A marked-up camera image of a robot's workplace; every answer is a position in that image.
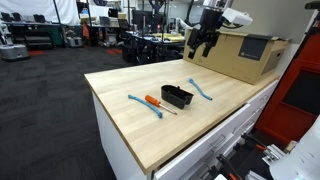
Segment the cardboard box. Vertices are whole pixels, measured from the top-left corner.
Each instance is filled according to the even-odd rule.
[[[119,19],[126,19],[127,14],[126,13],[119,13],[118,12],[118,18]]]
[[[203,57],[205,45],[198,47],[193,59],[185,46],[183,59],[250,84],[256,84],[272,74],[288,44],[277,37],[222,32],[208,57]]]
[[[298,142],[291,140],[290,143],[287,145],[287,147],[283,150],[283,152],[286,154],[290,153],[292,149],[296,147],[297,144]]]

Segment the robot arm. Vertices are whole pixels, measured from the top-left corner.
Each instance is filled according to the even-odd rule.
[[[242,25],[249,25],[252,19],[247,13],[241,13],[229,8],[233,0],[205,0],[203,5],[207,6],[201,15],[200,29],[193,28],[187,42],[190,47],[188,57],[193,59],[197,48],[205,43],[205,49],[202,56],[207,57],[209,51],[214,47],[219,38],[219,32],[216,31],[221,26],[228,28],[228,25],[234,24],[234,28],[239,28]]]
[[[175,31],[178,33],[179,32],[179,25],[182,26],[183,29],[187,29],[190,26],[185,23],[181,18],[176,18],[176,25],[175,25]]]

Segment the screwdriver shaft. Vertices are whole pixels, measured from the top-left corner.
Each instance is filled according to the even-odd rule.
[[[172,109],[170,109],[170,108],[168,108],[168,107],[166,107],[166,106],[164,106],[164,105],[162,105],[162,104],[159,104],[159,106],[161,106],[161,107],[164,108],[165,110],[171,112],[172,114],[178,115],[178,114],[177,114],[176,112],[174,112]]]

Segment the orange screwdriver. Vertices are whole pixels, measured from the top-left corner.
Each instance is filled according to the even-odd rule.
[[[171,112],[172,114],[178,115],[178,114],[177,114],[176,112],[174,112],[172,109],[170,109],[170,108],[162,105],[160,101],[156,100],[155,98],[153,98],[153,97],[151,97],[151,96],[149,96],[149,95],[146,95],[145,100],[148,101],[150,104],[152,104],[152,105],[154,105],[154,106],[157,106],[157,107],[161,106],[162,108],[164,108],[165,110]]]

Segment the blue cable tie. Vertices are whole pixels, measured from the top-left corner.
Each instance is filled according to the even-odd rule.
[[[152,109],[154,112],[156,112],[159,118],[162,118],[162,112],[160,112],[157,108],[155,108],[154,106],[152,106],[152,105],[149,104],[148,102],[146,102],[146,101],[144,101],[144,100],[142,100],[142,99],[140,99],[140,98],[137,98],[137,97],[135,97],[135,96],[132,96],[132,95],[130,95],[130,94],[128,95],[128,97],[129,97],[129,99],[134,99],[134,100],[139,101],[139,102],[141,102],[142,104],[146,105],[147,107],[149,107],[150,109]]]
[[[200,87],[194,82],[194,80],[193,80],[192,78],[189,78],[188,81],[189,81],[192,85],[194,85],[194,87],[196,87],[196,88],[198,89],[198,91],[200,92],[200,94],[201,94],[204,98],[212,101],[212,97],[207,96],[206,94],[204,94],[204,92],[200,89]]]

